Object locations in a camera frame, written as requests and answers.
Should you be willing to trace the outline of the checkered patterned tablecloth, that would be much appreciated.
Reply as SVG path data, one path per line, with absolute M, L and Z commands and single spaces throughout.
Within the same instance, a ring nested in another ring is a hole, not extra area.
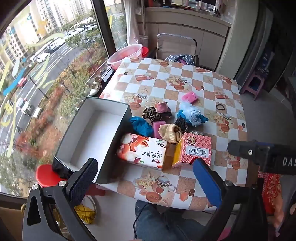
M 248 162 L 227 152 L 231 140 L 247 139 L 245 115 L 235 80 L 192 65 L 125 58 L 101 98 L 127 103 L 132 115 L 139 117 L 145 108 L 165 101 L 174 123 L 182 96 L 190 91 L 196 93 L 195 105 L 209 119 L 198 126 L 197 131 L 212 139 L 211 169 L 222 179 L 244 186 Z M 124 163 L 124 168 L 116 180 L 105 185 L 107 189 L 163 206 L 199 211 L 215 209 L 191 167 L 155 170 Z

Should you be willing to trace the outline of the red patterned cushion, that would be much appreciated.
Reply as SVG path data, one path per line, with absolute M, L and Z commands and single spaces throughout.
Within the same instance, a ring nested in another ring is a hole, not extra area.
M 275 213 L 275 199 L 281 194 L 280 175 L 257 172 L 257 178 L 263 179 L 262 199 L 267 215 Z

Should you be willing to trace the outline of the beige knitted sock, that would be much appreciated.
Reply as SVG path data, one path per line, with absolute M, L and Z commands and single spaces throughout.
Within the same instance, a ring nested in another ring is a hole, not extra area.
M 181 129 L 175 124 L 164 124 L 159 127 L 159 135 L 170 144 L 177 144 L 182 138 Z

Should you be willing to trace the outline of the white shoe on sill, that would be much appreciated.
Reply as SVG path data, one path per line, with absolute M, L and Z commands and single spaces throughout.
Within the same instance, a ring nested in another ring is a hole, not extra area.
M 93 80 L 93 84 L 90 89 L 89 95 L 96 96 L 101 88 L 102 88 L 102 79 L 99 75 L 97 75 Z

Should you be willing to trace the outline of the blue mesh cloth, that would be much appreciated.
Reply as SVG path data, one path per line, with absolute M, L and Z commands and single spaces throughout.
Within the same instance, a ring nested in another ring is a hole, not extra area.
M 138 116 L 133 116 L 129 119 L 129 122 L 132 125 L 132 128 L 136 134 L 145 136 L 145 137 L 154 136 L 154 129 L 143 118 L 140 118 Z

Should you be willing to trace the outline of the pink sponge block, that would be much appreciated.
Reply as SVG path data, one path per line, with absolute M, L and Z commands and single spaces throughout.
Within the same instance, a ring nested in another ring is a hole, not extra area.
M 161 125 L 165 125 L 166 122 L 165 121 L 154 121 L 152 123 L 152 128 L 154 130 L 154 138 L 158 138 L 158 139 L 161 139 L 162 137 L 160 136 L 159 134 L 159 128 Z

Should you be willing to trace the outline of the maroon pink knit hat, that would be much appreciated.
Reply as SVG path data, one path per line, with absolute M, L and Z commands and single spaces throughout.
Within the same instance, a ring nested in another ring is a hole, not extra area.
M 154 107 L 161 118 L 167 119 L 172 117 L 171 109 L 168 107 L 167 102 L 156 103 Z

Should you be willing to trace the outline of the folding chair with plaid cloth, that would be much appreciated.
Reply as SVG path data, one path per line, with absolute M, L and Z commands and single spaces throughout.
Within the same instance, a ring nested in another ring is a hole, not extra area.
M 194 38 L 177 34 L 157 34 L 156 59 L 199 66 L 198 43 Z

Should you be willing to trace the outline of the person's jeans leg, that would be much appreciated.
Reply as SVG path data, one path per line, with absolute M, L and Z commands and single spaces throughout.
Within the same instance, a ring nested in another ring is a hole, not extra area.
M 200 240 L 204 226 L 183 217 L 185 210 L 168 208 L 163 213 L 157 206 L 138 200 L 133 223 L 136 240 Z

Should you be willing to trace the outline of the pink textured cloth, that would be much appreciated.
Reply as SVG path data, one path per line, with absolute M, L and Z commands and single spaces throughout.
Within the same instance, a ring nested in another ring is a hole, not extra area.
M 198 100 L 198 96 L 193 91 L 190 91 L 186 93 L 184 96 L 182 96 L 182 101 L 188 102 L 190 104 L 196 102 L 197 100 Z

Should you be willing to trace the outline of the grey open storage box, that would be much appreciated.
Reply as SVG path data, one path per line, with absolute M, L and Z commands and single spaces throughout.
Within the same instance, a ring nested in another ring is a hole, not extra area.
M 73 172 L 94 158 L 98 162 L 98 171 L 93 181 L 109 183 L 120 139 L 125 133 L 132 132 L 131 117 L 127 103 L 86 97 L 70 122 L 55 158 Z

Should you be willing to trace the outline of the purple plastic stool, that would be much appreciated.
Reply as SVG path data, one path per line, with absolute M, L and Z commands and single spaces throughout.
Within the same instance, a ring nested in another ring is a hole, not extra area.
M 263 85 L 264 85 L 265 77 L 259 72 L 254 71 L 243 84 L 243 87 L 240 90 L 240 93 L 248 91 L 253 94 L 253 100 L 256 100 Z

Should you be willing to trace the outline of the white cabinet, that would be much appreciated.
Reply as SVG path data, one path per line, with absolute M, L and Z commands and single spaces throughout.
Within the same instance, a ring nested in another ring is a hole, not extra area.
M 137 15 L 139 33 L 148 36 L 148 48 L 157 46 L 157 34 L 188 36 L 197 41 L 196 54 L 200 65 L 217 68 L 231 24 L 217 17 L 174 8 L 146 8 L 145 26 Z

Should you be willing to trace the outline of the pink patterned carton box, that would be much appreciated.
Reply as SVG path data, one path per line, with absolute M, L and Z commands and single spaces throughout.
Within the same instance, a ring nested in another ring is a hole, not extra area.
M 174 152 L 172 168 L 191 165 L 196 158 L 201 158 L 208 166 L 211 164 L 211 137 L 194 133 L 184 133 Z

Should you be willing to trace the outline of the red plastic stool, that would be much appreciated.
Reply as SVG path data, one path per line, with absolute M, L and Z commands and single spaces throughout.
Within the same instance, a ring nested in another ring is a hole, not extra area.
M 52 170 L 51 164 L 42 164 L 37 168 L 36 180 L 42 187 L 52 187 L 58 185 L 60 181 L 66 181 Z

